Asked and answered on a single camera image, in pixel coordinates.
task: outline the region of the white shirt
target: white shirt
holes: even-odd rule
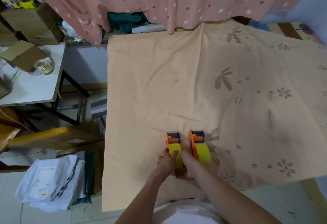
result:
[[[222,224],[214,206],[203,197],[179,200],[157,207],[152,224]]]

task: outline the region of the rubik's cube sticker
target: rubik's cube sticker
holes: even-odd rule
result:
[[[16,9],[22,7],[17,0],[1,0],[9,9]]]

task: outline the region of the person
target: person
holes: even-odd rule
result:
[[[171,156],[168,149],[164,150],[164,155],[158,157],[157,168],[115,224],[281,224],[264,208],[202,166],[189,152],[182,151],[186,169],[174,170],[177,155],[178,150]],[[200,198],[185,199],[154,209],[159,187],[171,174],[194,179],[210,202]]]

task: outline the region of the tile floor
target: tile floor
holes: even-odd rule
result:
[[[90,103],[97,101],[105,95],[106,90],[94,91],[88,99],[86,120],[90,119]],[[76,94],[65,94],[59,105],[70,105],[78,103]],[[76,118],[77,110],[62,110],[63,114]],[[56,117],[40,114],[42,122],[35,125],[40,129],[49,127],[69,126],[68,123]],[[6,164],[30,165],[38,158],[55,158],[54,150],[46,149],[11,149],[2,153],[0,160]],[[30,208],[28,203],[20,203],[15,198],[16,189],[25,172],[0,174],[0,217],[4,224],[113,224],[118,219],[122,210],[112,212],[101,212],[102,197],[92,199],[92,204],[79,204],[71,210],[58,213],[45,213],[41,210]],[[300,182],[283,186],[267,186],[264,188],[248,190],[244,192],[249,198],[267,209],[283,224],[323,224],[318,216],[313,202]]]

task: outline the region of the box flap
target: box flap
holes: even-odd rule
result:
[[[26,41],[19,41],[14,44],[14,46],[9,47],[6,51],[0,52],[0,56],[7,61],[13,61],[32,46],[35,45]]]

